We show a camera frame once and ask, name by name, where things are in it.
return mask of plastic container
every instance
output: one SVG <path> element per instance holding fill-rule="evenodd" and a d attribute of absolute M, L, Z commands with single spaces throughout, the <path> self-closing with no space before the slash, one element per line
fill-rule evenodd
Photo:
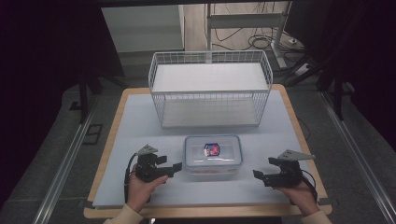
<path fill-rule="evenodd" d="M 263 50 L 157 52 L 148 74 L 163 128 L 259 126 L 272 82 Z"/>
<path fill-rule="evenodd" d="M 188 136 L 184 141 L 184 166 L 193 174 L 232 174 L 242 165 L 237 135 Z"/>

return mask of white wire rack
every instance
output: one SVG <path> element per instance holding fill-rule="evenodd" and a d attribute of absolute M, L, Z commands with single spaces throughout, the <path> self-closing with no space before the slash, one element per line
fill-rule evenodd
<path fill-rule="evenodd" d="M 262 50 L 158 52 L 148 75 L 164 128 L 257 126 L 272 82 Z"/>

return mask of hand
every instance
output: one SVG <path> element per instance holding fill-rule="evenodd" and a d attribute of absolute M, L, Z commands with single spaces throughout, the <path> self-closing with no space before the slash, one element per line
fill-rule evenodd
<path fill-rule="evenodd" d="M 155 190 L 155 188 L 161 184 L 164 184 L 168 179 L 167 175 L 158 177 L 157 179 L 146 183 L 143 180 L 136 177 L 134 172 L 132 172 L 129 178 L 129 187 L 128 187 L 128 200 L 127 205 L 136 213 L 139 213 L 145 203 L 148 201 L 149 196 Z"/>
<path fill-rule="evenodd" d="M 303 216 L 309 216 L 319 211 L 317 202 L 310 188 L 301 181 L 294 188 L 276 188 L 289 197 L 300 209 Z"/>

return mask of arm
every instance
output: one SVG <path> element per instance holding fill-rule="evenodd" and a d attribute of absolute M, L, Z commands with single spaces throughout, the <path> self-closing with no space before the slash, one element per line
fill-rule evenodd
<path fill-rule="evenodd" d="M 167 175 L 161 176 L 152 182 L 146 183 L 136 177 L 134 173 L 129 179 L 128 200 L 122 207 L 120 213 L 105 221 L 104 224 L 137 224 L 143 218 L 138 214 L 149 199 L 150 194 L 156 187 L 164 184 L 168 179 Z"/>
<path fill-rule="evenodd" d="M 289 197 L 303 214 L 304 224 L 331 224 L 323 211 L 318 208 L 310 188 L 302 181 L 294 188 L 276 188 Z"/>

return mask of wooden table edge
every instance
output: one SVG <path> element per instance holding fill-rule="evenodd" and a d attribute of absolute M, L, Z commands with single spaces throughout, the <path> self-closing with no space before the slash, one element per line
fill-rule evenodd
<path fill-rule="evenodd" d="M 284 86 L 280 84 L 272 85 L 272 90 L 277 90 L 281 93 L 282 100 L 288 111 L 291 124 L 294 131 L 296 132 L 299 144 L 301 146 L 302 152 L 305 154 L 311 154 L 308 148 L 308 144 L 305 142 L 303 132 L 301 130 L 300 124 L 294 114 L 289 96 L 286 93 Z M 92 182 L 92 187 L 90 194 L 88 196 L 88 202 L 93 202 L 97 189 L 100 182 L 102 181 L 105 169 L 107 167 L 108 159 L 111 150 L 114 145 L 117 130 L 120 126 L 120 120 L 124 111 L 125 103 L 128 100 L 128 96 L 131 94 L 150 94 L 148 88 L 136 88 L 136 89 L 126 89 L 120 98 L 119 107 L 117 108 L 116 115 L 113 119 L 113 124 L 106 141 L 105 149 L 102 154 L 98 169 L 96 171 L 95 178 Z M 326 190 L 318 174 L 318 170 L 313 161 L 307 161 L 307 165 L 311 175 L 315 178 L 317 182 L 317 191 L 319 198 L 327 198 Z M 325 214 L 330 214 L 332 212 L 332 206 L 330 204 L 320 206 L 320 209 L 324 211 Z M 108 218 L 115 217 L 120 212 L 119 209 L 94 209 L 94 208 L 84 208 L 84 216 L 86 218 Z M 140 215 L 142 217 L 156 217 L 156 218 L 172 218 L 172 217 L 282 217 L 282 216 L 292 216 L 300 215 L 300 211 L 297 206 L 290 205 L 288 203 L 282 204 L 271 204 L 271 205 L 243 205 L 243 206 L 192 206 L 192 207 L 166 207 L 166 208 L 145 208 L 142 210 Z"/>

